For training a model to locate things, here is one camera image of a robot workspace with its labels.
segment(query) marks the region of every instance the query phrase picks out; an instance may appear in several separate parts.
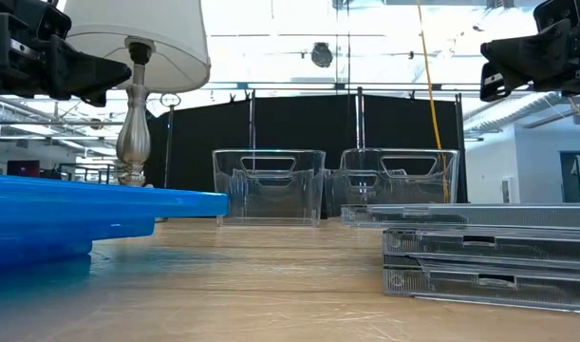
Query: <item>blue plastic tray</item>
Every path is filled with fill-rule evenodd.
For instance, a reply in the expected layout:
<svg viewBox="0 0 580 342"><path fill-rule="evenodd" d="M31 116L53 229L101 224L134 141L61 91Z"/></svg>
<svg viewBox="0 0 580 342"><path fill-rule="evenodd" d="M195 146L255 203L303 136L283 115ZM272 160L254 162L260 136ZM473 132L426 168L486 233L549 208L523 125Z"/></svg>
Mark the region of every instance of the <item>blue plastic tray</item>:
<svg viewBox="0 0 580 342"><path fill-rule="evenodd" d="M41 261L83 256L91 252L91 241L74 243L49 243L0 248L0 269Z"/></svg>
<svg viewBox="0 0 580 342"><path fill-rule="evenodd" d="M116 221L86 220L36 223L0 223L0 249L153 234L153 218Z"/></svg>
<svg viewBox="0 0 580 342"><path fill-rule="evenodd" d="M214 217L223 194L0 176L0 223Z"/></svg>

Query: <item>white wall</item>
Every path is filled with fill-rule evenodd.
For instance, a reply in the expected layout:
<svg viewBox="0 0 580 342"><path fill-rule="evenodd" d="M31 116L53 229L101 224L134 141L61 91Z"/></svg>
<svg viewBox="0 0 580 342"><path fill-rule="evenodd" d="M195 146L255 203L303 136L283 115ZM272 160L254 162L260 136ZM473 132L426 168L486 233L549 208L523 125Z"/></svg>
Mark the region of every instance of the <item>white wall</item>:
<svg viewBox="0 0 580 342"><path fill-rule="evenodd" d="M519 194L523 203L563 201L560 152L580 151L580 125L571 119L515 129Z"/></svg>
<svg viewBox="0 0 580 342"><path fill-rule="evenodd" d="M472 203L502 203L502 181L511 180L511 202L519 202L514 127L466 143L467 189Z"/></svg>
<svg viewBox="0 0 580 342"><path fill-rule="evenodd" d="M41 168L53 168L62 162L76 162L77 154L61 146L46 146L42 142L28 142L28 149L16 147L15 142L0 142L0 168L7 172L7 161L39 160Z"/></svg>

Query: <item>lampshade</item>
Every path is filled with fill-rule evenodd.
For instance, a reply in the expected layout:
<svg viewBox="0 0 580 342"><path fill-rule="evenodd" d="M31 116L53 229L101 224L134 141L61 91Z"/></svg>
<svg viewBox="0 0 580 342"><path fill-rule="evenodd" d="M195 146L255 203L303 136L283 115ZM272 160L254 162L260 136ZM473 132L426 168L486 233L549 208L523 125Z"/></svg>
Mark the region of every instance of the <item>lampshade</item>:
<svg viewBox="0 0 580 342"><path fill-rule="evenodd" d="M151 91L190 91L209 81L200 0L67 0L64 12L72 19L66 40L81 52L133 67L125 39L153 42L144 82Z"/></svg>

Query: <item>lamp base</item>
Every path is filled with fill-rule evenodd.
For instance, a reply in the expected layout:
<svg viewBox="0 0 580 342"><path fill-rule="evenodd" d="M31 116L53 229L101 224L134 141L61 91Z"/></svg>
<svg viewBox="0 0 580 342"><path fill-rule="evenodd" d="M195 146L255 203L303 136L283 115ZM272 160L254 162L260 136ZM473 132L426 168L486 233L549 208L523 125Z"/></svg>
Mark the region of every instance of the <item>lamp base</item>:
<svg viewBox="0 0 580 342"><path fill-rule="evenodd" d="M150 133L146 123L148 88L130 85L127 88L129 111L117 140L117 157L123 163L119 183L142 186L142 168L150 155Z"/></svg>

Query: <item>black curtain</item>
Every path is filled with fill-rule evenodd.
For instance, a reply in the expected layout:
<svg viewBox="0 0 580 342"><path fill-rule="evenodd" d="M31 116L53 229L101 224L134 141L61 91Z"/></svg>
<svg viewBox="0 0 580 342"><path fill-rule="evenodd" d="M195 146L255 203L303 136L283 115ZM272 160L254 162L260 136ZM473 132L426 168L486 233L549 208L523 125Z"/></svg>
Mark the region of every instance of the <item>black curtain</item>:
<svg viewBox="0 0 580 342"><path fill-rule="evenodd" d="M148 124L151 157L145 165L146 181L163 187L169 113ZM241 101L177 110L168 188L213 192L212 151L249 148L250 102Z"/></svg>
<svg viewBox="0 0 580 342"><path fill-rule="evenodd" d="M343 151L357 147L355 97L256 98L255 146L326 151L326 168L337 169Z"/></svg>
<svg viewBox="0 0 580 342"><path fill-rule="evenodd" d="M437 148L428 100L364 96L365 147ZM460 151L457 202L467 202L462 111L456 102L435 101L441 147Z"/></svg>

